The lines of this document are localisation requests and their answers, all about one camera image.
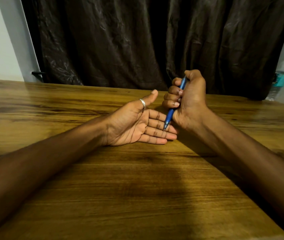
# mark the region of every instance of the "blue pen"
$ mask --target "blue pen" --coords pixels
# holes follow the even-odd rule
[[[185,88],[185,85],[187,83],[187,77],[185,76],[182,81],[181,81],[181,85],[179,86],[180,89],[184,89]],[[165,118],[165,122],[164,122],[164,129],[163,131],[168,127],[170,121],[172,120],[172,116],[173,116],[173,113],[174,111],[176,110],[177,108],[171,108],[169,111],[168,111],[168,114]]]

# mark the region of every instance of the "curtain fold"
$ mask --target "curtain fold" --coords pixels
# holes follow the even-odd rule
[[[166,91],[199,69],[207,93],[262,100],[284,0],[35,0],[51,82]]]

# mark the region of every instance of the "bottle label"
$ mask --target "bottle label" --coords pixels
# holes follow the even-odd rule
[[[284,86],[284,74],[278,74],[276,83],[273,84],[274,87],[283,87]]]

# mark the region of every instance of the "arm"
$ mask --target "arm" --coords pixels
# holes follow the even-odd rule
[[[144,97],[146,105],[157,95],[155,90]],[[136,100],[110,115],[0,157],[0,222],[45,180],[96,147],[175,140],[177,132],[172,126],[164,132],[156,128],[163,127],[164,120],[164,114],[143,110],[141,101]]]
[[[179,95],[180,78],[164,97],[164,107],[181,107],[173,120],[196,135],[238,173],[284,217],[284,159],[213,113],[205,103],[205,80],[197,70],[186,71],[189,84]]]

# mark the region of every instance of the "wooden table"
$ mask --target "wooden table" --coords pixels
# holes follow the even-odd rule
[[[0,81],[0,156],[148,93]],[[161,109],[163,95],[151,108]],[[218,95],[208,95],[207,101],[218,115],[284,157],[283,104]],[[31,195],[0,227],[0,239],[284,236],[240,188],[268,210],[230,165],[184,132],[166,145],[104,147]]]

